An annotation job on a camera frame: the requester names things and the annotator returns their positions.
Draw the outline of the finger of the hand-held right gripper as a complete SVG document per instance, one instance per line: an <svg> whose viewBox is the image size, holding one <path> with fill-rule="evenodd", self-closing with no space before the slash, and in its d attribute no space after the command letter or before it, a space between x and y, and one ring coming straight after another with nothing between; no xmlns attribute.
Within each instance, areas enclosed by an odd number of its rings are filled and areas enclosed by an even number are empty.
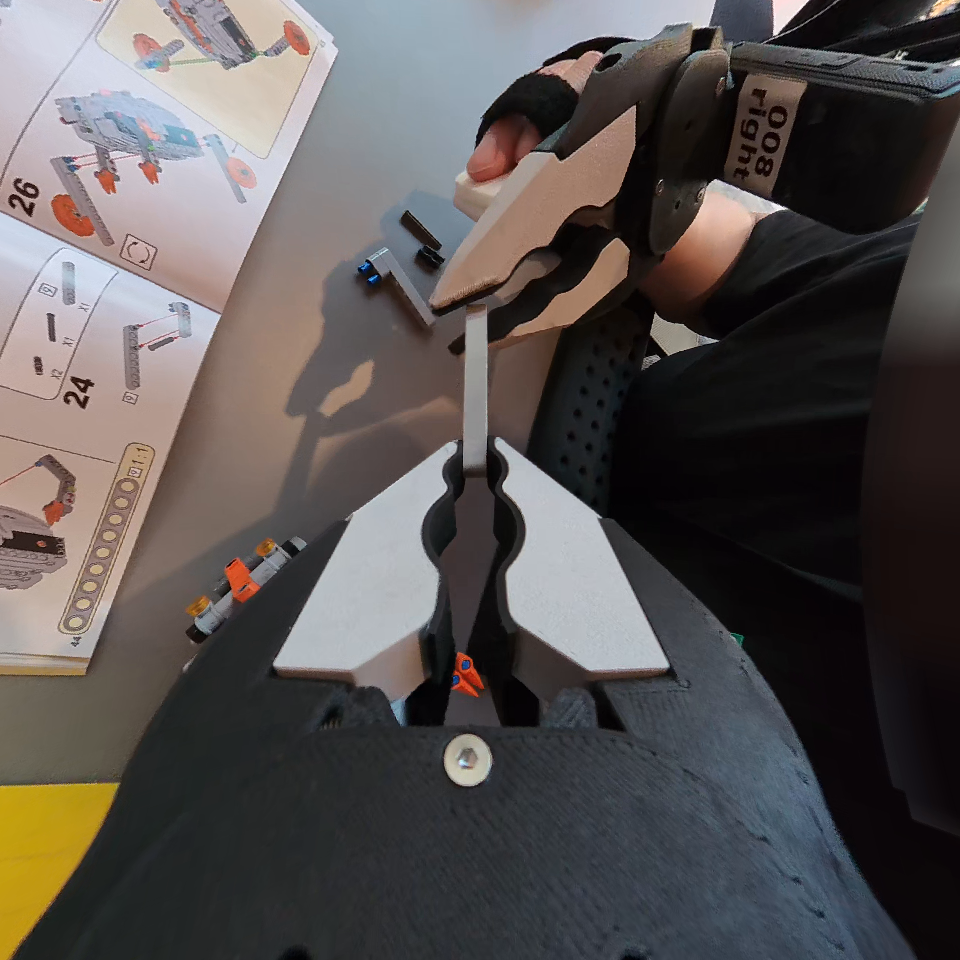
<svg viewBox="0 0 960 960"><path fill-rule="evenodd" d="M629 294L632 284L631 252L619 238L568 238L496 270L488 256L475 269L469 245L464 241L448 265L448 310L486 306L487 342L494 350L568 328Z"/></svg>
<svg viewBox="0 0 960 960"><path fill-rule="evenodd" d="M449 260L432 310L444 314L498 289L571 216L617 198L637 146L637 113L631 106L566 159L540 150L525 156Z"/></svg>

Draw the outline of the person's black clothing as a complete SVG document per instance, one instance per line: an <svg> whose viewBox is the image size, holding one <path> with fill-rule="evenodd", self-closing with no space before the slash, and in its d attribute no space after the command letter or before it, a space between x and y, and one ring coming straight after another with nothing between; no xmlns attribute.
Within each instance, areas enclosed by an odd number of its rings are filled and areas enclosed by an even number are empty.
<svg viewBox="0 0 960 960"><path fill-rule="evenodd" d="M631 387L610 514L745 634L857 866L930 957L938 862L886 771L860 593L867 429L919 221L852 236L767 214L703 306L718 339Z"/></svg>

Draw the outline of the grey desk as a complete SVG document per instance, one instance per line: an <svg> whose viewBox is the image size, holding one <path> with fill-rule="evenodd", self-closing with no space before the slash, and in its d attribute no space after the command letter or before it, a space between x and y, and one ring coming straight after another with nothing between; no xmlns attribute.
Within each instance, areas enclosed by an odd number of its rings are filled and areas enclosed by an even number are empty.
<svg viewBox="0 0 960 960"><path fill-rule="evenodd" d="M356 266L444 255L481 115L584 39L714 2L305 2L339 55L222 312L84 677L2 678L2 785L115 783L195 648L186 607L267 537L316 538L460 434L460 362Z"/></svg>

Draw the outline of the black studded pad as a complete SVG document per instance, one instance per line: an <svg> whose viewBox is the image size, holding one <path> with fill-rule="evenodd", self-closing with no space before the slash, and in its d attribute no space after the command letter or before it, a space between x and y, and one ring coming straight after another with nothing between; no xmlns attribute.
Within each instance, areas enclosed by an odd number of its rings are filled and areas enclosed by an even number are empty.
<svg viewBox="0 0 960 960"><path fill-rule="evenodd" d="M564 330L534 417L526 457L603 517L619 415L642 372L653 318L649 303L633 297Z"/></svg>

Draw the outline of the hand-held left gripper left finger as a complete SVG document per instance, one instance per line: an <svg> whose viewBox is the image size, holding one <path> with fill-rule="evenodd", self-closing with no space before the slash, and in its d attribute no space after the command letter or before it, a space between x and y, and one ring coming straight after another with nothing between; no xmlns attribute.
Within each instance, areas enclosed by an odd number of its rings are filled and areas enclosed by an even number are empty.
<svg viewBox="0 0 960 960"><path fill-rule="evenodd" d="M378 689L407 724L444 723L455 642L440 558L464 479L450 441L354 511L273 661L279 676Z"/></svg>

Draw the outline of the grey orange toy robot model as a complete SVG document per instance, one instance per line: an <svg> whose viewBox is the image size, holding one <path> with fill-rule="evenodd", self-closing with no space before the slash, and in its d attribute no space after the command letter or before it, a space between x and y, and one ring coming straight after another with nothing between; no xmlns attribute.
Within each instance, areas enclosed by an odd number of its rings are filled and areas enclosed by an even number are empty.
<svg viewBox="0 0 960 960"><path fill-rule="evenodd" d="M186 630L188 639L196 646L204 644L230 620L240 604L259 593L306 547L307 542L298 536L282 543L269 537L252 554L230 561L211 595L202 595L187 606L186 614L192 619Z"/></svg>

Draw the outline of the open instruction booklet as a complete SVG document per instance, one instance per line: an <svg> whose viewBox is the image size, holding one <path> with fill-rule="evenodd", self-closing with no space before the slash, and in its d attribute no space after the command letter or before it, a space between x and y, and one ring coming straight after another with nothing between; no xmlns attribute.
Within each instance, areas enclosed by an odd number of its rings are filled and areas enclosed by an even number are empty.
<svg viewBox="0 0 960 960"><path fill-rule="evenodd" d="M337 53L297 2L2 2L3 676L87 673Z"/></svg>

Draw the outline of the person's right hand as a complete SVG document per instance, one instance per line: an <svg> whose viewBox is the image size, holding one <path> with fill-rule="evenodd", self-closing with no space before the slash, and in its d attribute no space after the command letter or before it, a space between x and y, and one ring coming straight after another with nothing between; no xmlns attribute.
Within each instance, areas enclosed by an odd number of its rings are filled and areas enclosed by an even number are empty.
<svg viewBox="0 0 960 960"><path fill-rule="evenodd" d="M465 171L478 184L511 173L546 138L567 124L602 59L597 51L558 60L528 73L484 112Z"/></svg>

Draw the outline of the long grey holed beam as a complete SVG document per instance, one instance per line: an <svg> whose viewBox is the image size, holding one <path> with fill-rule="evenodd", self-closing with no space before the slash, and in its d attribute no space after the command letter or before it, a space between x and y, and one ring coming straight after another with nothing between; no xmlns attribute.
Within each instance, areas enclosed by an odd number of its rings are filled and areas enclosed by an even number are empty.
<svg viewBox="0 0 960 960"><path fill-rule="evenodd" d="M466 308L462 358L462 472L466 478L483 478L488 462L490 382L488 308L484 303Z"/></svg>

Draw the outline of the grey L-beam with blue pins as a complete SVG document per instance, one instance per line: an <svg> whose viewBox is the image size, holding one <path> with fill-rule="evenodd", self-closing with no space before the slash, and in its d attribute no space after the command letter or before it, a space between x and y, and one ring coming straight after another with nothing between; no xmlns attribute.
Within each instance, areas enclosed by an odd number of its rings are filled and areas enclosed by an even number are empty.
<svg viewBox="0 0 960 960"><path fill-rule="evenodd" d="M390 248L382 247L366 258L356 273L369 289L390 289L425 330L434 328L435 314Z"/></svg>

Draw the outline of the person's right forearm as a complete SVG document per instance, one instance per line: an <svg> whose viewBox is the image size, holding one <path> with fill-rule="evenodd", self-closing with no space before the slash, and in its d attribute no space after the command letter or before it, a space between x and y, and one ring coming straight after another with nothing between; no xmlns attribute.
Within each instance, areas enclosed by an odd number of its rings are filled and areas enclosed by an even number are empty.
<svg viewBox="0 0 960 960"><path fill-rule="evenodd" d="M639 292L668 323L716 340L703 309L736 266L766 212L707 194L686 232L639 283Z"/></svg>

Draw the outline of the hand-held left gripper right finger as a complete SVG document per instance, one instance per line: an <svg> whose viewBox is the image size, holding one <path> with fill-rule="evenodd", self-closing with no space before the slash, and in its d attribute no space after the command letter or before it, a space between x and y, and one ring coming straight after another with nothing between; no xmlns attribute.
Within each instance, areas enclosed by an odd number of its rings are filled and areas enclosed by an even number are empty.
<svg viewBox="0 0 960 960"><path fill-rule="evenodd" d="M498 718L535 726L564 690L666 677L671 664L604 519L502 438L488 444L493 596L503 632L486 661Z"/></svg>

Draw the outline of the thin dark axle rod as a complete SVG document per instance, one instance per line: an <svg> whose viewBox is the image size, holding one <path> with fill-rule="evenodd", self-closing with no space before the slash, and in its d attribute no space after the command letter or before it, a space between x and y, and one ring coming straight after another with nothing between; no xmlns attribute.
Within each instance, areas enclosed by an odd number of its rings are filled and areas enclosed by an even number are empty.
<svg viewBox="0 0 960 960"><path fill-rule="evenodd" d="M442 242L411 210L406 209L402 212L400 223L422 246L435 252L442 249Z"/></svg>

